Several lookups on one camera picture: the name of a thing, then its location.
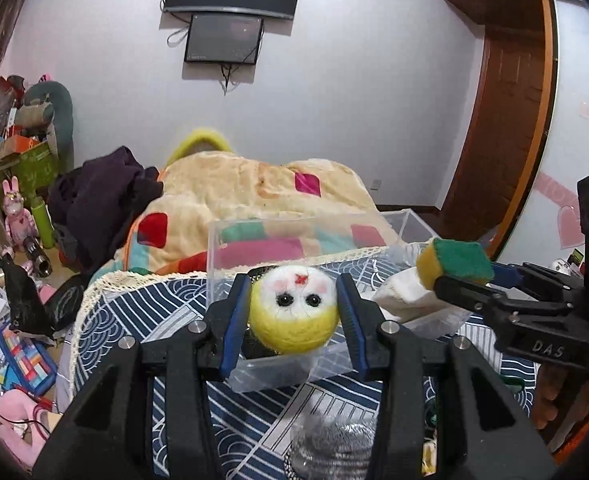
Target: felt ball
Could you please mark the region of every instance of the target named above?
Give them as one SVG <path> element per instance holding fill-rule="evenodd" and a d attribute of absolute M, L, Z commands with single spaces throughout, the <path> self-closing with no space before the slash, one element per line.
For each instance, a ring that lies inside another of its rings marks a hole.
<path fill-rule="evenodd" d="M 249 323 L 263 345 L 280 354 L 319 348 L 339 322 L 337 289 L 321 270 L 271 269 L 252 285 Z"/>

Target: black plastic bag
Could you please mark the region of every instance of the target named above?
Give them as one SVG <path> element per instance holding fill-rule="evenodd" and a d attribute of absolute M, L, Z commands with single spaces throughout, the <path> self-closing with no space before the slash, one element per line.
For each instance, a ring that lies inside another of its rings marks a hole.
<path fill-rule="evenodd" d="M 36 285 L 26 270 L 9 257 L 1 261 L 6 295 L 10 306 L 10 329 L 27 336 L 45 335 L 52 339 L 52 327 Z"/>
<path fill-rule="evenodd" d="M 74 322 L 89 281 L 89 275 L 75 274 L 46 301 L 44 310 L 55 337 L 61 336 L 61 332 Z"/>

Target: green storage box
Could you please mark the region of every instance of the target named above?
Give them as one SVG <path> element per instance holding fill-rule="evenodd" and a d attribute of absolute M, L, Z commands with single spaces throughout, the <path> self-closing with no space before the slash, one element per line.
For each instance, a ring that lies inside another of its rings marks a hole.
<path fill-rule="evenodd" d="M 0 208 L 3 204 L 3 181 L 12 176 L 18 178 L 18 187 L 25 200 L 24 205 L 32 208 L 36 190 L 49 186 L 59 173 L 56 158 L 50 152 L 47 142 L 23 153 L 15 153 L 0 160 Z"/>

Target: black eye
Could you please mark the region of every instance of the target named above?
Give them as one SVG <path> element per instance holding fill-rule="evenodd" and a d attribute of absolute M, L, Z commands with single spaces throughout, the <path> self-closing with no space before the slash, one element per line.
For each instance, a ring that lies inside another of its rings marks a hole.
<path fill-rule="evenodd" d="M 280 294 L 276 297 L 276 304 L 278 304 L 278 306 L 290 306 L 295 302 L 295 298 L 292 297 L 292 295 L 288 294 L 287 292 L 284 292 L 283 294 Z"/>
<path fill-rule="evenodd" d="M 319 306 L 321 304 L 321 298 L 316 294 L 309 294 L 305 297 L 305 302 L 310 306 Z"/>

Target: metal screw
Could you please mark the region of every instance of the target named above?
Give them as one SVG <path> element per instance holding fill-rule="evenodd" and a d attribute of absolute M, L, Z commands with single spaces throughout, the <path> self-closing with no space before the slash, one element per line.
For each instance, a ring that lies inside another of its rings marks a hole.
<path fill-rule="evenodd" d="M 136 340 L 134 339 L 134 337 L 132 337 L 131 335 L 124 335 L 117 344 L 119 345 L 119 348 L 129 350 L 134 346 L 135 343 Z"/>
<path fill-rule="evenodd" d="M 470 348 L 470 345 L 472 343 L 470 342 L 470 340 L 462 335 L 456 335 L 455 337 L 453 337 L 453 345 L 455 345 L 455 348 L 459 348 L 460 350 L 465 350 Z"/>
<path fill-rule="evenodd" d="M 399 323 L 396 321 L 384 321 L 380 324 L 382 332 L 386 334 L 396 334 L 399 332 Z"/>
<path fill-rule="evenodd" d="M 188 325 L 188 330 L 193 334 L 201 334 L 206 331 L 208 325 L 202 319 L 197 319 Z"/>

